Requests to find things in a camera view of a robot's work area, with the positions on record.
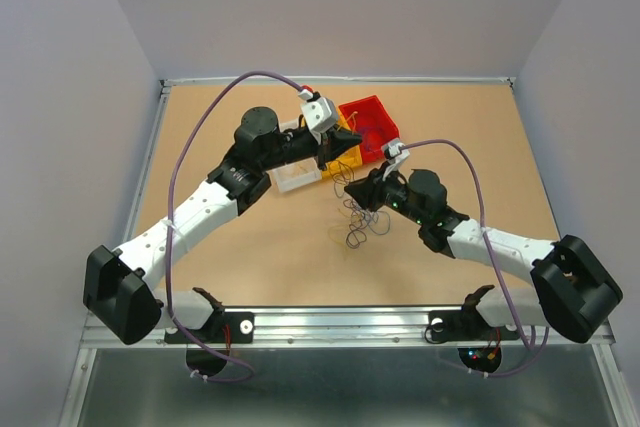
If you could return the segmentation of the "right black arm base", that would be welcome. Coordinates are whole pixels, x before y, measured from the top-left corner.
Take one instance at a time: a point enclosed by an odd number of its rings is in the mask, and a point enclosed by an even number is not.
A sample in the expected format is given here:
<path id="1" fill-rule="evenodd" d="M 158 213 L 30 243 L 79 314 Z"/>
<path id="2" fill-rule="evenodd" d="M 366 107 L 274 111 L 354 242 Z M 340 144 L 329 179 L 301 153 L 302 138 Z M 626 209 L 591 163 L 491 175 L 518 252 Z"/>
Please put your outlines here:
<path id="1" fill-rule="evenodd" d="M 461 308 L 430 311 L 423 336 L 432 344 L 519 339 L 516 332 L 506 327 L 491 327 L 477 312 Z"/>

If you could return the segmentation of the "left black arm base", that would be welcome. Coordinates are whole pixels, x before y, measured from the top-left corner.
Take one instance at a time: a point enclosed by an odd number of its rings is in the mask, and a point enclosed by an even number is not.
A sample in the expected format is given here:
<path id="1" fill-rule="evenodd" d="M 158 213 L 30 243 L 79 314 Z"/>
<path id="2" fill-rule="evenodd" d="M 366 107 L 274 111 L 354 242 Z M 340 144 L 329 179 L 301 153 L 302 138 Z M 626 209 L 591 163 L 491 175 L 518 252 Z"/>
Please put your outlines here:
<path id="1" fill-rule="evenodd" d="M 250 311 L 214 312 L 199 329 L 189 329 L 198 340 L 207 344 L 251 344 L 254 336 L 255 315 Z M 164 341 L 172 344 L 188 344 L 191 340 L 177 329 L 169 319 L 162 319 L 157 326 L 165 331 Z"/>

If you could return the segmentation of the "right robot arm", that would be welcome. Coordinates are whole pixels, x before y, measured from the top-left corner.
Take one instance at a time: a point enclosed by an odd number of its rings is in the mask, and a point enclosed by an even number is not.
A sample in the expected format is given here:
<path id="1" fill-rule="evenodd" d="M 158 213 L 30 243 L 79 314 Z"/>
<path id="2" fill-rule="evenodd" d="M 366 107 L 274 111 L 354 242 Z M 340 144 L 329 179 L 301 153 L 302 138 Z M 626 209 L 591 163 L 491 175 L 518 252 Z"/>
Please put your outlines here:
<path id="1" fill-rule="evenodd" d="M 538 240 L 484 228 L 448 205 L 445 186 L 430 170 L 416 169 L 404 177 L 378 168 L 345 191 L 365 210 L 388 207 L 416 223 L 431 251 L 497 267 L 527 283 L 509 294 L 490 286 L 474 293 L 470 307 L 460 313 L 461 328 L 472 337 L 521 323 L 585 343 L 623 299 L 617 282 L 582 239 Z"/>

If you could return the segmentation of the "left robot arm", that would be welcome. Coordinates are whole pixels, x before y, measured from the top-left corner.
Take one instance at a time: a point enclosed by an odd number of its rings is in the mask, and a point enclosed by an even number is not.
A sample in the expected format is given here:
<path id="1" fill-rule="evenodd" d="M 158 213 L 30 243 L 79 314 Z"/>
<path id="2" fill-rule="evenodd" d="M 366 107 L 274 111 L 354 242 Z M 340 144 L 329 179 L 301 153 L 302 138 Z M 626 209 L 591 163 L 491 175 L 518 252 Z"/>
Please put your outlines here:
<path id="1" fill-rule="evenodd" d="M 340 126 L 339 117 L 324 118 L 319 105 L 307 124 L 282 130 L 269 107 L 245 112 L 234 143 L 221 164 L 174 211 L 144 233 L 115 249 L 96 247 L 87 258 L 83 303 L 122 343 L 145 338 L 168 315 L 166 300 L 154 290 L 165 275 L 166 259 L 179 260 L 211 232 L 239 217 L 270 188 L 275 168 L 313 159 L 319 168 L 359 145 L 362 137 Z"/>

